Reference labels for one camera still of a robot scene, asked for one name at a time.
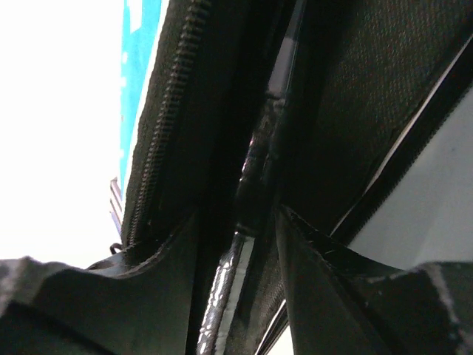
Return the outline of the blue sport racket cover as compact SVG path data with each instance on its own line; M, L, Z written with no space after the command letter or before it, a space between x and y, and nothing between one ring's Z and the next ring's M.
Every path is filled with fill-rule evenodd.
M148 92L149 79L168 1L125 1L120 63L120 188L125 189L131 172L137 125Z

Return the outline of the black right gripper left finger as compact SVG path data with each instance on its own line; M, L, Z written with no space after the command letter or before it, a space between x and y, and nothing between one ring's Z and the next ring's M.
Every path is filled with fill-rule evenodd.
M198 218L81 269L1 262L3 354L184 354Z

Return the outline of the white racket black grip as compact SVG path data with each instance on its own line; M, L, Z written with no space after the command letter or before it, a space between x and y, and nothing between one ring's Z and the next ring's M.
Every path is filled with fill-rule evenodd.
M195 354L223 354L251 266L268 223L283 151L305 1L295 3L280 44L236 188L232 240L221 256L203 315Z

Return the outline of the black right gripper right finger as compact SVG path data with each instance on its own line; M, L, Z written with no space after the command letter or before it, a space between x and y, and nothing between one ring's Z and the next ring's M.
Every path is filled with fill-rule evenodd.
M279 207L276 238L296 354L470 354L472 264L399 270Z

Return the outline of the black sport racket cover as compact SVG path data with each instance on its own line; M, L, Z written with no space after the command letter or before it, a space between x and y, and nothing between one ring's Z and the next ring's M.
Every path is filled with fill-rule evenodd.
M184 354L195 354L252 131L297 1L171 1L137 126L124 251L198 218ZM279 207L349 248L472 83L470 1L305 1L258 260L223 354L252 354L285 312Z

